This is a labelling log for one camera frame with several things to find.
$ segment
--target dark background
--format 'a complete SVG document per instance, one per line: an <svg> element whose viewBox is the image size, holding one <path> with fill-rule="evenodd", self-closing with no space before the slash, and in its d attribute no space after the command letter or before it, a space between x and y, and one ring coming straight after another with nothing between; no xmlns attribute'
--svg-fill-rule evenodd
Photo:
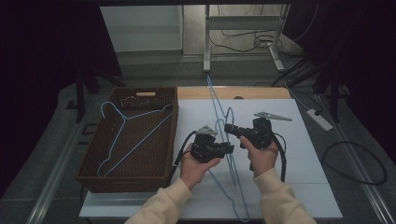
<svg viewBox="0 0 396 224"><path fill-rule="evenodd" d="M50 122L59 91L78 71L89 79L91 66L113 76L120 67L99 7L0 4L3 195Z"/></svg>

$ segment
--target floor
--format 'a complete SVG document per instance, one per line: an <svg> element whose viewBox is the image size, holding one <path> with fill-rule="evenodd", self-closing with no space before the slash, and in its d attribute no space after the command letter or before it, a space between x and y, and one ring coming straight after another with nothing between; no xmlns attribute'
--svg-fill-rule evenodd
<svg viewBox="0 0 396 224"><path fill-rule="evenodd" d="M223 8L223 12L228 14L226 7ZM240 13L242 12L248 12L248 7L244 7ZM248 47L248 45L249 43L245 46L242 44L230 46L244 48ZM200 56L198 51L201 48L202 46L191 47L191 55L195 56L185 55L184 57L174 52L154 54L121 53L119 54L119 62L124 75L122 81L134 87L205 86L205 76L207 74L203 72L202 56ZM215 85L255 86L259 88L260 86L269 86L280 75L276 71L268 51L264 50L259 54L249 55L223 54L227 53L224 51L215 53L218 56L212 58L212 69L209 74L212 76ZM298 62L298 59L282 58L282 62L286 68L290 68ZM83 190L81 194L81 185L75 180L75 175L87 144L92 138L92 132L94 131L92 127L100 118L98 108L101 102L107 99L111 89L114 87L113 84L101 78L98 78L98 80L102 89L98 94L86 92L87 116L81 124L75 123L77 113L73 106L70 106L76 101L75 86L72 85L61 91L58 107L47 130L42 135L31 158L25 163L0 200L0 223L26 222L31 217L31 212L35 208L40 195L49 197L48 210L44 209L41 211L41 218L36 223L87 223L87 220L78 217L81 199L83 199L85 191ZM327 166L323 166L334 197L344 217L336 220L318 220L318 223L395 223L394 220L393 222L381 222L375 212L376 204L370 197L370 193L374 189L374 192L380 195L380 201L384 202L389 213L393 217L396 216L395 164L356 119L345 100L339 101L340 123L332 122L326 110L328 108L326 94L312 93L313 82L315 82L314 77L302 82L291 90L295 94L293 98L297 98L303 103L299 104L300 112L318 156L321 157L327 147L335 142L342 140L353 141L368 147L380 159L388 172L386 183L377 187L367 187L344 178ZM305 107L315 109L324 107L325 110L322 116L336 129L328 133L323 132L305 114ZM381 179L382 172L380 167L372 157L358 147L355 150L367 174L373 180ZM64 174L51 177L50 172L54 167L57 167L58 163L62 162L58 161L58 158L65 151L70 151L71 154L70 161L66 163ZM337 147L329 153L326 161L332 166L338 167L349 175L354 176L353 164L351 164L347 152L346 148ZM58 184L55 184L53 194L51 194L51 191L43 191L49 178L59 178ZM91 220L92 223L122 223L122 221Z"/></svg>

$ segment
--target wall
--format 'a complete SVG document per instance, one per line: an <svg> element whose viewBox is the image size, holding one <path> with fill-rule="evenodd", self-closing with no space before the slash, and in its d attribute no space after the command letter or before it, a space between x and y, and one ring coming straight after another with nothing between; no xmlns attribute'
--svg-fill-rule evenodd
<svg viewBox="0 0 396 224"><path fill-rule="evenodd" d="M101 7L114 50L181 49L181 7Z"/></svg>

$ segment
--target metal bracket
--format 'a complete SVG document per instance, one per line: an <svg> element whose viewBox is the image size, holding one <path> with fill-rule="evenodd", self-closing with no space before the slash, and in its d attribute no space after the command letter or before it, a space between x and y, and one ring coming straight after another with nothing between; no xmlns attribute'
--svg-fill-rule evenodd
<svg viewBox="0 0 396 224"><path fill-rule="evenodd" d="M204 127L198 129L196 134L218 134L218 132L205 125Z"/></svg>
<svg viewBox="0 0 396 224"><path fill-rule="evenodd" d="M260 112L254 114L254 116L259 117L259 118L265 118L265 119L280 119L280 120L287 120L287 121L292 121L290 118L285 118L279 115L274 115L266 112Z"/></svg>

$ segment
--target gray floor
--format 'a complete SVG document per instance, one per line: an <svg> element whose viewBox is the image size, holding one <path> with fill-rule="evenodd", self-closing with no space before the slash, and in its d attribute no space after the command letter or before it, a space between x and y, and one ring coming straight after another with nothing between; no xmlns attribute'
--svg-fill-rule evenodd
<svg viewBox="0 0 396 224"><path fill-rule="evenodd" d="M269 14L272 12L272 8L268 6L265 6L265 10ZM241 10L240 13L246 13L247 11L248 7ZM257 12L257 8L253 8L251 11L252 13L253 11ZM226 14L227 12L227 7L225 7L223 13ZM244 41L237 41L236 45L233 45L232 42L224 43L230 43L231 46L236 48L246 47L240 42ZM187 48L187 46L184 48L185 54L187 53ZM120 53L118 55L119 62L124 75L122 80L129 86L134 87L205 86L205 77L207 74L203 72L202 56L191 56L201 55L201 51L199 51L201 49L203 49L202 45L192 46L189 49L191 51L188 52L189 57L181 57L181 52L177 51ZM276 71L271 56L266 50L260 51L259 55L245 54L243 56L237 53L221 55L221 53L230 52L226 50L222 51L223 49L218 50L220 51L213 51L218 55L212 57L211 72L209 74L214 85L254 86L257 82L262 82L260 86L269 86L269 83L280 75ZM286 68L290 68L298 60L283 59L282 61ZM0 223L26 222L36 204L37 198L42 193L50 172L57 163L60 153L68 148L72 150L72 157L70 162L67 163L64 175L60 176L62 178L61 183L53 196L53 200L50 201L47 213L44 214L43 223L87 223L86 220L78 217L81 185L75 180L75 175L87 148L87 143L92 138L92 134L90 133L92 126L90 124L98 122L100 118L99 106L101 102L107 99L113 87L111 83L101 78L98 78L98 80L102 89L98 94L89 94L86 92L87 107L91 110L87 112L87 116L81 123L82 128L78 129L77 133L75 133L77 111L66 109L70 101L76 101L75 87L72 85L61 91L59 105L47 130L42 135L30 159L25 163L18 176L0 200ZM308 95L314 97L311 88L314 81L314 78L309 79L298 85L295 89L306 92ZM294 92L306 106L318 109L318 105L311 99L297 91ZM326 97L322 95L320 99L326 105ZM345 100L340 100L339 105L339 116L341 120L339 127L345 132L347 138L350 141L370 148L385 165L389 179L384 185L376 189L380 192L389 211L395 217L396 166L374 138L364 129L353 113L351 113ZM334 131L323 132L305 114L305 107L302 105L299 105L299 107L315 150L318 156L322 156L326 147L341 139L339 139ZM322 116L330 120L327 113L322 113ZM83 128L87 124L87 129L83 132ZM70 139L70 136L75 136L76 139ZM367 168L370 177L372 179L381 178L381 171L373 160L367 157L365 153L359 152L358 154L361 158L361 163ZM345 150L342 147L338 147L337 150L330 153L327 162L354 175ZM329 179L335 199L344 218L319 223L381 223L362 185L341 177L326 166L323 169ZM121 220L95 220L93 223L121 222Z"/></svg>

